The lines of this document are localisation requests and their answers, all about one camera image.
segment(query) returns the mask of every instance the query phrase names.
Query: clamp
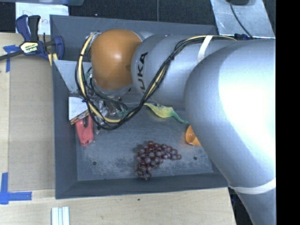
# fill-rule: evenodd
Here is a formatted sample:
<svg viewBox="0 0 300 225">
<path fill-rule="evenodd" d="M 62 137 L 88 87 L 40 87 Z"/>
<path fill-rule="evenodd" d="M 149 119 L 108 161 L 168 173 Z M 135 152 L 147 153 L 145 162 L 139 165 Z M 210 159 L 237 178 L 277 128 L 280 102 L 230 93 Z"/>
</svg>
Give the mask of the clamp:
<svg viewBox="0 0 300 225">
<path fill-rule="evenodd" d="M 50 42 L 39 41 L 38 23 L 40 19 L 39 15 L 22 15 L 17 18 L 15 26 L 17 31 L 22 35 L 24 42 L 19 45 L 19 51 L 0 56 L 0 60 L 24 54 L 26 56 L 37 56 L 51 62 L 51 54 L 47 51 L 47 47 L 52 45 L 56 46 L 57 59 L 61 60 L 63 58 L 65 48 L 61 36 L 54 37 L 54 40 Z"/>
</svg>

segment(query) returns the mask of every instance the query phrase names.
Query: orange object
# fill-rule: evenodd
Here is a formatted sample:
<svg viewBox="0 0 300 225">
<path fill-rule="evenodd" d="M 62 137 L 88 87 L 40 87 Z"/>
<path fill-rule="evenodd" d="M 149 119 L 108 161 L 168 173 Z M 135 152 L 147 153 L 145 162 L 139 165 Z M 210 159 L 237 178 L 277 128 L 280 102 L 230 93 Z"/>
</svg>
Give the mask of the orange object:
<svg viewBox="0 0 300 225">
<path fill-rule="evenodd" d="M 187 143 L 189 143 L 193 146 L 201 146 L 201 143 L 199 142 L 198 138 L 196 137 L 191 125 L 188 126 L 188 128 L 187 128 L 186 141 L 187 141 Z"/>
<path fill-rule="evenodd" d="M 90 49 L 94 82 L 105 90 L 132 84 L 131 60 L 141 42 L 130 30 L 113 29 L 100 34 Z"/>
<path fill-rule="evenodd" d="M 94 141 L 93 119 L 90 115 L 77 121 L 75 126 L 79 142 L 83 147 L 86 147 Z"/>
</svg>

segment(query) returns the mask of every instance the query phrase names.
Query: white paper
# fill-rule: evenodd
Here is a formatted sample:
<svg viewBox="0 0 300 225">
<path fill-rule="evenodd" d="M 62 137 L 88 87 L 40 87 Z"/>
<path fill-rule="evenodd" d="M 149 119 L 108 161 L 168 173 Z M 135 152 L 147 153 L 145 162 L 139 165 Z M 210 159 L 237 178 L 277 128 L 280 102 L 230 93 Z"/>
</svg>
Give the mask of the white paper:
<svg viewBox="0 0 300 225">
<path fill-rule="evenodd" d="M 39 15 L 41 19 L 38 24 L 38 34 L 50 35 L 50 15 L 69 15 L 68 7 L 64 5 L 51 5 L 39 3 L 15 3 L 15 18 L 22 15 Z"/>
</svg>

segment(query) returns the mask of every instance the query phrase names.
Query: black cable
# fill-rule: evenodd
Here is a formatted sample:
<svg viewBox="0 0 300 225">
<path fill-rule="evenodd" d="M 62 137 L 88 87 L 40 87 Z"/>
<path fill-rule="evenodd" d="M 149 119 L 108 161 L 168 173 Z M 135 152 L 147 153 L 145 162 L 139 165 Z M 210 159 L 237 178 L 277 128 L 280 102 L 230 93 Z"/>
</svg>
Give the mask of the black cable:
<svg viewBox="0 0 300 225">
<path fill-rule="evenodd" d="M 232 13 L 233 13 L 235 19 L 237 20 L 237 22 L 239 23 L 239 25 L 242 27 L 242 29 L 247 33 L 247 35 L 248 35 L 251 39 L 254 39 L 253 36 L 248 32 L 248 30 L 247 30 L 247 29 L 243 26 L 243 24 L 240 22 L 239 18 L 237 17 L 237 15 L 236 15 L 236 13 L 235 13 L 235 11 L 234 11 L 234 9 L 233 9 L 232 3 L 230 2 L 229 4 L 230 4 L 230 8 L 231 8 L 231 10 L 232 10 Z"/>
</svg>

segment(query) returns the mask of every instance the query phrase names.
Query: blue tape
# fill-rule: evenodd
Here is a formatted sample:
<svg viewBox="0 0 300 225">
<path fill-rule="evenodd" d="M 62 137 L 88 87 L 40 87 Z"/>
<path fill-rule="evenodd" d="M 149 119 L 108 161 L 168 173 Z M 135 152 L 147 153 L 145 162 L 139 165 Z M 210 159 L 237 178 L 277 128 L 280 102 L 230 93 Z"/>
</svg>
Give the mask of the blue tape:
<svg viewBox="0 0 300 225">
<path fill-rule="evenodd" d="M 7 205 L 9 201 L 28 201 L 31 200 L 32 192 L 8 192 L 8 173 L 2 174 L 0 204 Z"/>
<path fill-rule="evenodd" d="M 9 53 L 17 52 L 20 50 L 20 48 L 16 45 L 9 45 L 9 46 L 4 46 L 3 47 L 4 51 Z M 6 72 L 8 73 L 10 71 L 10 58 L 6 60 Z"/>
</svg>

